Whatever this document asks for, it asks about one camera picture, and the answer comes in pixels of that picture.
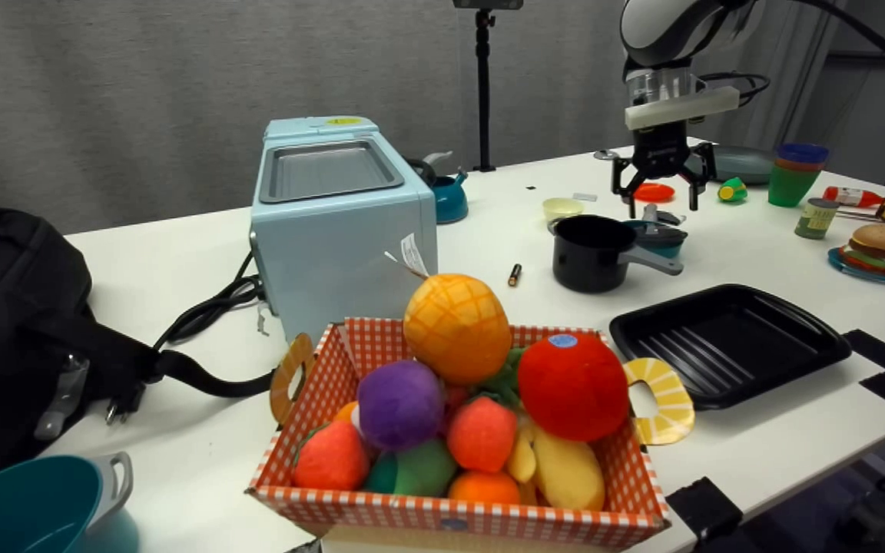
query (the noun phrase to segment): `red object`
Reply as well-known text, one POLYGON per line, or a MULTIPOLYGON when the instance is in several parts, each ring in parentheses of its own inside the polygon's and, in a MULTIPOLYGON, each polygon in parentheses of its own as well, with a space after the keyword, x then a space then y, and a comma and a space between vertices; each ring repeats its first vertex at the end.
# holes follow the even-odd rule
POLYGON ((827 188, 823 200, 843 203, 843 205, 857 205, 857 209, 879 209, 881 196, 864 188, 827 188))
POLYGON ((537 426, 593 443, 630 417, 621 359, 596 336, 549 336, 524 353, 515 386, 537 426))
POLYGON ((636 188, 634 200, 640 203, 669 203, 677 189, 669 184, 646 180, 636 188))
POLYGON ((334 420, 314 434, 293 467, 293 481, 304 488, 357 488, 370 472, 370 450, 352 425, 334 420))
POLYGON ((477 396, 454 410, 445 444, 459 467, 480 472, 501 472, 515 443, 515 415, 488 400, 477 396))

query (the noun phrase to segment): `orange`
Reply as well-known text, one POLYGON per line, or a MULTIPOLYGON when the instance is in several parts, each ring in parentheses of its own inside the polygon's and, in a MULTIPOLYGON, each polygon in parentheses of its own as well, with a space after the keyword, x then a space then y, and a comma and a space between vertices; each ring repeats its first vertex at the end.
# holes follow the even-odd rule
POLYGON ((448 497, 472 503, 519 503, 524 491, 506 472, 462 472, 452 478, 448 497))
POLYGON ((415 289, 407 341, 423 365, 459 386, 497 374, 514 345, 504 305, 468 273, 438 273, 415 289))

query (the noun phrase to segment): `pot handle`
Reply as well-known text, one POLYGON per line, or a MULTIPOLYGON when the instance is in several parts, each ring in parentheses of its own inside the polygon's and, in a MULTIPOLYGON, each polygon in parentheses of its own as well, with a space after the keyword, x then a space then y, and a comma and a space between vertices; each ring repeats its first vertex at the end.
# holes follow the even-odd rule
POLYGON ((641 244, 634 244, 634 248, 621 251, 621 265, 624 262, 647 265, 647 268, 663 270, 663 273, 682 273, 682 262, 680 258, 663 258, 663 254, 655 254, 652 248, 641 248, 641 244))
POLYGON ((92 522, 85 524, 85 532, 101 528, 119 508, 125 508, 130 495, 131 495, 131 457, 125 450, 117 450, 112 457, 92 457, 98 476, 101 476, 101 500, 98 511, 92 517, 92 522))

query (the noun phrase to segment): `teal cup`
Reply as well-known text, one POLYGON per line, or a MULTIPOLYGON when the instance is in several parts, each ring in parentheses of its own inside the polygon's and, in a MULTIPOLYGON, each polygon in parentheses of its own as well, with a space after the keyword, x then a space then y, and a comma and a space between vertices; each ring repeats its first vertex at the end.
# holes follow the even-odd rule
POLYGON ((0 469, 0 550, 135 553, 139 528, 123 511, 131 460, 55 454, 0 469))

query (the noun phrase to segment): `fruit basket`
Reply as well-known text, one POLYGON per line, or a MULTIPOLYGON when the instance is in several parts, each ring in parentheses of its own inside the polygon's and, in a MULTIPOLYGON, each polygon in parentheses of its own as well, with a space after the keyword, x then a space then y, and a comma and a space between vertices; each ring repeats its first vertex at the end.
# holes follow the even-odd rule
MULTIPOLYGON (((514 341, 536 345, 555 330, 590 328, 514 325, 514 341)), ((299 488, 289 476, 299 444, 328 425, 343 403, 357 400, 367 372, 408 359, 412 350, 407 346, 400 318, 343 318, 326 328, 318 350, 306 346, 299 353, 301 359, 289 357, 277 372, 277 386, 287 386, 289 372, 299 365, 304 367, 304 381, 295 403, 287 391, 273 391, 273 415, 283 431, 267 444, 250 495, 304 532, 326 533, 332 524, 367 524, 624 550, 668 528, 669 511, 634 425, 593 444, 605 476, 603 511, 299 488)))

